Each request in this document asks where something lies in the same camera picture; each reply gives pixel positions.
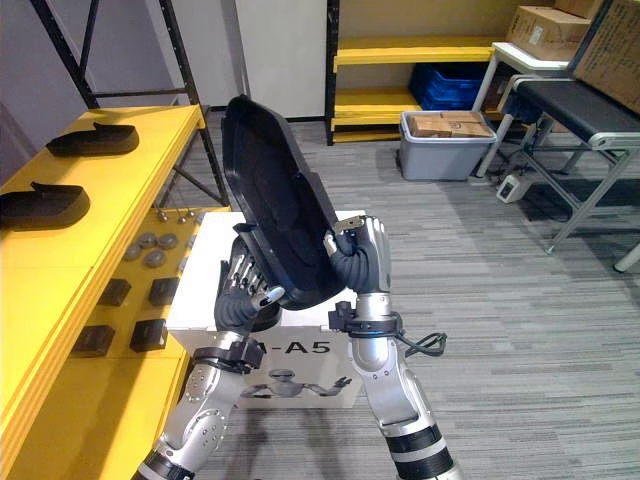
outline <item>white wall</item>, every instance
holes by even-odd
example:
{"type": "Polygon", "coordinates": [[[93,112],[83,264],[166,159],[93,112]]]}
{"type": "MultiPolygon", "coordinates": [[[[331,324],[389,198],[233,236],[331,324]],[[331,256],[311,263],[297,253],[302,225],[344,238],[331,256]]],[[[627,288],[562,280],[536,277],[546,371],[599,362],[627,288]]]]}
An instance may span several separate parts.
{"type": "Polygon", "coordinates": [[[323,115],[326,2],[236,0],[236,5],[252,99],[285,117],[323,115]]]}
{"type": "MultiPolygon", "coordinates": [[[[149,14],[175,85],[182,84],[182,76],[171,46],[157,0],[146,0],[149,14]]],[[[234,65],[233,50],[237,47],[235,19],[229,18],[228,5],[233,0],[174,0],[182,41],[189,65],[203,105],[221,106],[242,92],[239,72],[234,65]]]]}

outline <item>black metal shelf frame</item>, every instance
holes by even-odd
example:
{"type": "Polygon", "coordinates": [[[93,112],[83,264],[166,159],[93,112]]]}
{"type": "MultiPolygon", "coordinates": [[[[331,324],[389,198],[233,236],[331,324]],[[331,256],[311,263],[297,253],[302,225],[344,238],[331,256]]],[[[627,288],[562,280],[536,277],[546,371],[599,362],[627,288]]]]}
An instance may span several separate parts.
{"type": "MultiPolygon", "coordinates": [[[[87,61],[89,59],[89,51],[91,49],[91,41],[93,38],[93,27],[95,25],[96,16],[98,13],[98,4],[100,0],[91,0],[91,4],[89,6],[89,16],[87,19],[87,25],[85,27],[84,40],[82,43],[82,53],[80,55],[80,63],[76,61],[71,49],[69,48],[69,44],[65,39],[58,23],[51,12],[51,8],[47,4],[46,0],[31,0],[31,4],[35,9],[38,17],[40,18],[40,22],[44,26],[47,34],[51,42],[53,43],[60,60],[64,64],[69,76],[73,80],[76,89],[80,93],[80,96],[84,100],[84,103],[87,105],[87,108],[94,109],[100,108],[98,104],[98,98],[113,98],[113,97],[132,97],[132,96],[146,96],[146,95],[167,95],[167,94],[186,94],[189,98],[189,103],[191,105],[198,105],[202,109],[200,105],[200,98],[198,97],[198,91],[196,89],[195,82],[193,80],[193,74],[191,73],[191,67],[189,65],[189,60],[187,58],[187,52],[184,49],[184,44],[182,42],[182,36],[180,35],[180,29],[178,27],[178,21],[176,19],[175,11],[173,9],[173,3],[171,0],[158,0],[160,4],[160,9],[162,10],[162,16],[164,18],[165,26],[167,27],[167,31],[169,32],[169,37],[171,39],[171,45],[173,47],[173,51],[176,55],[176,60],[178,62],[178,66],[180,67],[180,73],[182,75],[182,80],[184,82],[184,86],[180,88],[166,88],[166,89],[155,89],[155,90],[136,90],[136,91],[116,91],[116,92],[94,92],[91,90],[91,87],[86,81],[85,73],[87,69],[87,61]]],[[[181,160],[173,166],[174,175],[171,178],[168,188],[165,191],[165,194],[160,201],[160,206],[163,206],[169,197],[169,193],[176,182],[176,174],[183,176],[186,180],[191,182],[195,187],[206,193],[209,197],[214,199],[220,205],[227,206],[229,205],[229,197],[227,195],[227,190],[224,185],[224,181],[222,178],[222,174],[220,172],[220,167],[218,166],[218,161],[216,159],[215,150],[213,148],[213,142],[211,140],[211,135],[209,133],[209,129],[206,124],[206,112],[202,112],[203,118],[205,119],[204,128],[198,129],[200,134],[200,138],[202,139],[202,143],[204,145],[204,149],[207,154],[207,159],[209,161],[209,166],[211,167],[211,172],[213,173],[213,178],[216,183],[216,187],[218,189],[218,193],[215,193],[208,186],[204,185],[202,182],[197,180],[191,174],[186,172],[183,168],[185,156],[181,158],[181,160]]]]}
{"type": "Polygon", "coordinates": [[[333,59],[338,53],[338,28],[340,25],[340,0],[327,0],[327,59],[324,83],[324,127],[327,145],[333,145],[331,119],[336,108],[336,73],[333,71],[333,59]]]}

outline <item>blue plastic crate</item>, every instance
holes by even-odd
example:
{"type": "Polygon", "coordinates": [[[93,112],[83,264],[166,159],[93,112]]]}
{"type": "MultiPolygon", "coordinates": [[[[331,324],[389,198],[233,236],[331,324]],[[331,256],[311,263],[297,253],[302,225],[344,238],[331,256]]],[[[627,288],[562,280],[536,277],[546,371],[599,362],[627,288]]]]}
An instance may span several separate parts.
{"type": "Polygon", "coordinates": [[[433,98],[429,92],[425,93],[422,98],[416,100],[423,110],[471,110],[475,97],[470,99],[441,99],[433,98]]]}
{"type": "Polygon", "coordinates": [[[409,90],[422,103],[451,101],[473,104],[486,65],[484,63],[417,63],[409,80],[409,90]]]}

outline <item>storage shelf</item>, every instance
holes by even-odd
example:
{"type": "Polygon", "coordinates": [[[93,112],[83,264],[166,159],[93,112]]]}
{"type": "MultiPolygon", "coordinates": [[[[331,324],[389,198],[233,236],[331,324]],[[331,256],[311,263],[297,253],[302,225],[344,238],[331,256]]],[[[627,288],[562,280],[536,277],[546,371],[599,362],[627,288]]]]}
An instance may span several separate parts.
{"type": "Polygon", "coordinates": [[[340,65],[416,62],[488,62],[491,43],[500,37],[420,36],[359,37],[338,42],[333,61],[336,73],[340,65]]]}
{"type": "Polygon", "coordinates": [[[406,87],[342,88],[336,91],[336,125],[398,124],[402,112],[422,110],[406,87]]]}
{"type": "Polygon", "coordinates": [[[180,392],[188,355],[172,335],[164,349],[145,353],[131,350],[129,341],[136,321],[168,317],[169,306],[149,303],[151,283],[178,275],[188,241],[199,228],[195,221],[178,224],[176,210],[165,212],[168,221],[163,223],[155,210],[148,211],[136,237],[142,232],[174,233],[178,246],[165,251],[167,260],[158,268],[144,266],[145,251],[135,261],[119,263],[113,278],[127,280],[131,290],[119,307],[96,305],[87,321],[115,330],[107,355],[65,361],[9,480],[131,478],[164,428],[180,392]]]}
{"type": "Polygon", "coordinates": [[[43,149],[3,187],[31,181],[82,185],[91,201],[76,224],[2,231],[2,478],[8,474],[73,342],[196,128],[200,107],[105,108],[93,122],[134,125],[138,147],[125,155],[56,158],[43,149]]]}
{"type": "Polygon", "coordinates": [[[399,132],[385,130],[367,130],[358,132],[335,132],[333,141],[335,143],[345,142],[369,142],[372,140],[398,140],[399,132]]]}

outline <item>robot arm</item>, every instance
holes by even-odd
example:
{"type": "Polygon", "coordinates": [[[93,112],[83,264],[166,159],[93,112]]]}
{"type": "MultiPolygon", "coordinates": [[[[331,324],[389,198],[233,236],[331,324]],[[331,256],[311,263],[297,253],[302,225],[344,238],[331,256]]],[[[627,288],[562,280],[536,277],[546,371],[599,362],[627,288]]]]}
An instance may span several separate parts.
{"type": "Polygon", "coordinates": [[[416,376],[398,351],[401,319],[391,310],[388,239],[375,217],[338,222],[324,243],[336,271],[358,294],[337,304],[330,327],[349,333],[349,357],[402,479],[461,480],[416,376]]]}
{"type": "Polygon", "coordinates": [[[232,255],[233,267],[216,301],[219,331],[209,347],[194,352],[185,392],[133,480],[193,479],[224,439],[229,413],[246,387],[243,375],[260,366],[262,350],[249,336],[251,326],[284,289],[267,288],[254,260],[241,257],[232,255]]]}

